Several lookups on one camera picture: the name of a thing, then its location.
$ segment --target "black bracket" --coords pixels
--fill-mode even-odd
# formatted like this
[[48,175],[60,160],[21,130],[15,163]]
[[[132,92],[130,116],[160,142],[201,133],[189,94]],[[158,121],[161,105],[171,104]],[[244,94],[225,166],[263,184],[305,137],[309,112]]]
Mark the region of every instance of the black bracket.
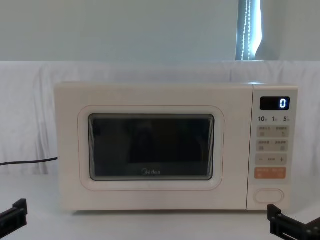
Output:
[[285,240],[320,240],[320,217],[303,224],[281,213],[273,204],[268,205],[270,233]]
[[12,208],[0,213],[0,239],[27,225],[27,200],[20,199]]

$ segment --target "white table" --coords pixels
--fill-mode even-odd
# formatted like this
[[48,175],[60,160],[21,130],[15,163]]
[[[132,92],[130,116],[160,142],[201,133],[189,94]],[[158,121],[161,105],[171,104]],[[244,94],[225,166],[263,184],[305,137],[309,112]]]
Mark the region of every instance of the white table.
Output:
[[[320,179],[295,179],[292,206],[283,211],[308,223],[320,217]],[[57,176],[0,175],[0,212],[27,199],[27,226],[6,240],[276,240],[266,212],[63,212]]]

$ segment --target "white cloth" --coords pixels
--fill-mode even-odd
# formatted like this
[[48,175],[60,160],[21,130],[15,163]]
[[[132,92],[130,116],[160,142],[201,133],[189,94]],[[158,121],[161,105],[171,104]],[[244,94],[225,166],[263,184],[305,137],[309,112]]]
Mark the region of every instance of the white cloth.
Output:
[[[299,86],[293,175],[320,169],[320,62],[213,62],[128,66],[90,62],[0,62],[0,162],[57,156],[53,88],[66,81],[252,82]],[[56,174],[58,162],[0,167],[0,173]]]

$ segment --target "cream microwave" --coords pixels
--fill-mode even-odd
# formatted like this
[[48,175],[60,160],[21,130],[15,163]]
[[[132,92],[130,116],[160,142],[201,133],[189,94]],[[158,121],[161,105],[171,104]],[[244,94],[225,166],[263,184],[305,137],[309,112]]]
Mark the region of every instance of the cream microwave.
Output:
[[66,210],[266,210],[290,204],[298,89],[60,83]]

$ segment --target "digital display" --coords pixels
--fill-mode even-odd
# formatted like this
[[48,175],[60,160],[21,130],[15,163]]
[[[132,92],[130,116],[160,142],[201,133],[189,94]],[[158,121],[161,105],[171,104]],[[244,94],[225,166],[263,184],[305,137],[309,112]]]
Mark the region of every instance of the digital display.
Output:
[[290,97],[288,96],[263,96],[260,99],[260,110],[288,110]]
[[94,181],[209,180],[210,114],[92,114],[88,118]]

